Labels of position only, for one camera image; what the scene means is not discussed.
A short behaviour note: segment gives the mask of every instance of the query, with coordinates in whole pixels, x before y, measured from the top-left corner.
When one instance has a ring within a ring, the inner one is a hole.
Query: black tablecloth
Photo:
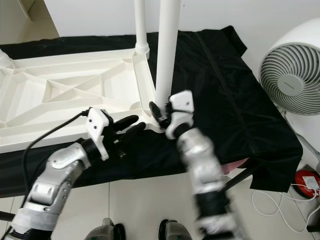
[[[158,33],[148,33],[148,60],[156,79]],[[60,37],[2,45],[13,59],[134,48],[134,35]],[[295,176],[302,147],[244,63],[246,51],[233,27],[178,33],[171,93],[193,92],[195,125],[209,136],[222,164],[251,158],[262,167],[253,173],[251,188],[286,192]],[[63,143],[32,149],[28,170]],[[138,179],[185,171],[175,142],[150,130],[137,136],[126,160],[110,159],[86,170],[75,187],[120,179]],[[0,154],[1,197],[24,194],[22,151]]]

